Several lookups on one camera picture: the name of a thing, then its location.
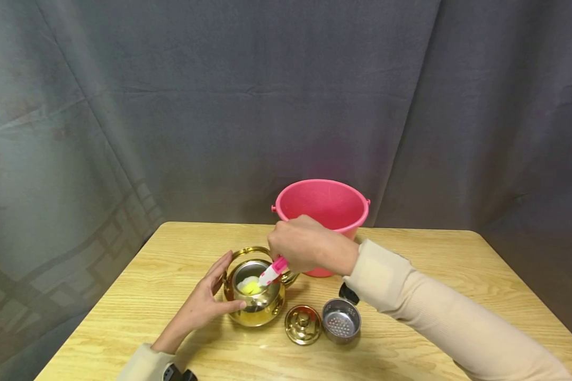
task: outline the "hand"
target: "hand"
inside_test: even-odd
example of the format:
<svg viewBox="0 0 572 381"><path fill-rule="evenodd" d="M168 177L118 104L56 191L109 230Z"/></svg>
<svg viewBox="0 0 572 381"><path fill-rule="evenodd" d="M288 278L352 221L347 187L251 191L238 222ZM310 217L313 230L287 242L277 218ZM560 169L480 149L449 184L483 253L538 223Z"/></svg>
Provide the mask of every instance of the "hand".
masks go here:
<svg viewBox="0 0 572 381"><path fill-rule="evenodd" d="M271 256L282 255L294 272L325 268L350 275L358 260L358 244L323 227L309 216L279 221L267 237Z"/></svg>
<svg viewBox="0 0 572 381"><path fill-rule="evenodd" d="M193 330L202 328L217 316L245 308L244 301L217 302L214 299L222 285L222 274L229 267L232 255L232 251L226 252L210 267L154 342L152 349L157 352L175 353L182 340Z"/></svg>

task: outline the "sleeve cuff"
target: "sleeve cuff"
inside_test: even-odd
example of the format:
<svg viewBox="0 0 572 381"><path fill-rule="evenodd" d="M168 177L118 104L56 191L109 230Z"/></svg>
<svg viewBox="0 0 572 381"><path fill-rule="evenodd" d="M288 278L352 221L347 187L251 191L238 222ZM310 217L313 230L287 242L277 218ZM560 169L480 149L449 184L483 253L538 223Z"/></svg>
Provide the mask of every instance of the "sleeve cuff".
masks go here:
<svg viewBox="0 0 572 381"><path fill-rule="evenodd" d="M411 263L371 240L363 241L358 252L352 274L343 277L343 281L379 312L394 311L404 281L413 270Z"/></svg>
<svg viewBox="0 0 572 381"><path fill-rule="evenodd" d="M163 372L173 360L174 355L154 352L150 344L142 344L125 365L117 381L163 381Z"/></svg>

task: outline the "gold kettle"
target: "gold kettle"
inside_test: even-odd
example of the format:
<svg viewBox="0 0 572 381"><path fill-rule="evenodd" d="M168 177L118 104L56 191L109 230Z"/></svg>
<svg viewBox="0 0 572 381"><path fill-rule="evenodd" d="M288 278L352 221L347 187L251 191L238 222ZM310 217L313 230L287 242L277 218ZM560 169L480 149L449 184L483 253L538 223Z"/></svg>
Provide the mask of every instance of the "gold kettle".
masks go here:
<svg viewBox="0 0 572 381"><path fill-rule="evenodd" d="M262 246L251 246L233 253L233 260L247 253L264 253L269 256L269 249ZM259 326L272 321L283 308L285 304L286 288L293 284L299 274L295 274L290 270L282 273L278 282L268 285L261 293L255 295L246 295L239 292L237 284L246 277L258 277L261 273L271 265L269 261L262 259L250 259L243 261L237 265L233 271L223 277L225 300L234 301L241 300L246 302L246 308L229 314L231 319L245 326Z"/></svg>

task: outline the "beige sleeve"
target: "beige sleeve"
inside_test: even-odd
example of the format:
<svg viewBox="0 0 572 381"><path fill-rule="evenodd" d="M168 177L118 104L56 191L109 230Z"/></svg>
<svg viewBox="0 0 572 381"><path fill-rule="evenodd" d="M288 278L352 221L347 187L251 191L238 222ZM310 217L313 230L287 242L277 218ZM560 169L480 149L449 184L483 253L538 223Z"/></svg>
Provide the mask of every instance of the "beige sleeve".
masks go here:
<svg viewBox="0 0 572 381"><path fill-rule="evenodd" d="M361 300L432 341L472 380L572 380L538 342L370 240L343 279Z"/></svg>
<svg viewBox="0 0 572 381"><path fill-rule="evenodd" d="M154 352L150 344L142 344L121 370L117 381L163 381L163 372L174 355Z"/></svg>

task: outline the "wooden table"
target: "wooden table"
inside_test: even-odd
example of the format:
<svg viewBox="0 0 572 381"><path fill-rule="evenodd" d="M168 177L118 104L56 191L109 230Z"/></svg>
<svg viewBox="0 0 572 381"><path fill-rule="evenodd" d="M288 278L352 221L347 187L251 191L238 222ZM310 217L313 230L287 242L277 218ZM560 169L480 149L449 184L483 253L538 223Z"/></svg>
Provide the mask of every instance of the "wooden table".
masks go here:
<svg viewBox="0 0 572 381"><path fill-rule="evenodd" d="M229 249L266 246L272 229L163 224L37 380L114 380L138 346L161 333L219 256ZM541 342L572 372L572 334L477 233L360 229L359 238L367 237L498 313ZM290 342L283 328L287 309L308 304L319 311L337 296L341 284L336 276L301 276L287 291L287 308L273 322L244 328L227 316L218 318L187 338L176 363L186 364L200 380L467 379L421 335L363 302L362 337L354 348L336 346L324 336L306 347Z"/></svg>

